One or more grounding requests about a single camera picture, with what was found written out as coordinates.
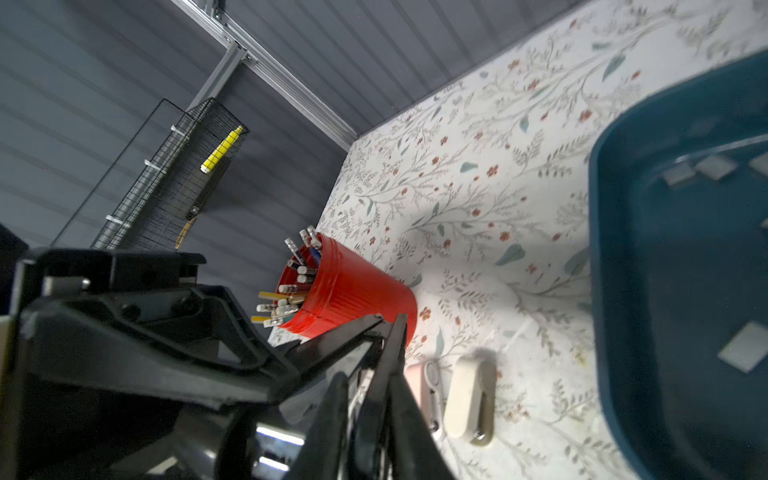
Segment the blue tray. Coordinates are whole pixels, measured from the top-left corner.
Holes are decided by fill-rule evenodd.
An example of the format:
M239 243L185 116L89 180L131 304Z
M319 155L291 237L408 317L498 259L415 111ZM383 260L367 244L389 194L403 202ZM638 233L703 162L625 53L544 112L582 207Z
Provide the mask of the blue tray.
M600 137L589 173L601 401L641 478L765 478L768 359L718 359L768 326L768 53L654 95ZM661 173L720 152L738 169L670 188Z

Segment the gray wall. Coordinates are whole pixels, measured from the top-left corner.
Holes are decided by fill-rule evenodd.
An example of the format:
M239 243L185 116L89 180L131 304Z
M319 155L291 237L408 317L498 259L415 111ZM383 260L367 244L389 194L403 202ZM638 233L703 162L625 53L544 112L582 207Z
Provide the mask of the gray wall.
M31 247L89 247L224 49L170 2L6 2L0 16L0 223ZM183 250L247 313L273 289L283 239L317 222L346 152L246 68L220 100L250 130ZM71 219L69 227L62 231Z
M227 0L245 28L358 133L580 0Z
M223 55L194 55L202 38L153 0L6 2L0 222L30 246L51 244L160 99L192 100ZM135 160L116 166L58 245L90 246L144 167Z

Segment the pencil eraser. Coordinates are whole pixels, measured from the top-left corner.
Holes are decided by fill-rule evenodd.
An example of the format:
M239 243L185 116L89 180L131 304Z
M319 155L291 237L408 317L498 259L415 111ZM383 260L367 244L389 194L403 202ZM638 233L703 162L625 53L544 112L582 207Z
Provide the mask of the pencil eraser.
M750 167L768 177L768 152L750 160Z
M675 185L682 184L686 180L690 180L696 177L696 172L690 165L682 163L677 164L669 170L661 174L667 185L674 187Z
M725 155L710 155L696 164L694 169L700 174L707 175L712 180L719 180L733 173L738 167L739 164Z
M749 322L723 347L717 358L749 373L768 355L768 328Z

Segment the table surface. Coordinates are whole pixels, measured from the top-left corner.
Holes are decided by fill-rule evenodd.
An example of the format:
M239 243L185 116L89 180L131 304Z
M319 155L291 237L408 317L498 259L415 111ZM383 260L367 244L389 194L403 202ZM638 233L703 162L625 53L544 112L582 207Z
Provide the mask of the table surface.
M412 287L407 362L437 359L445 395L460 355L496 359L491 444L439 444L457 478L634 478L597 391L588 155L639 100L766 45L766 0L597 0L355 142L318 230Z

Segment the red cup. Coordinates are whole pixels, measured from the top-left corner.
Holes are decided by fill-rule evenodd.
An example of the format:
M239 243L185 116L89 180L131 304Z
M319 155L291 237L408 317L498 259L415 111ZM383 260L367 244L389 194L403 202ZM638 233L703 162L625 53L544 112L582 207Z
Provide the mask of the red cup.
M320 239L323 261L319 267L306 246L301 247L304 258L311 259L309 266L317 268L317 275L301 310L280 328L311 339L361 316L378 313L394 323L399 313L407 313L406 337L410 343L418 315L411 289L333 238L321 235ZM280 285L296 283L297 276L286 266Z

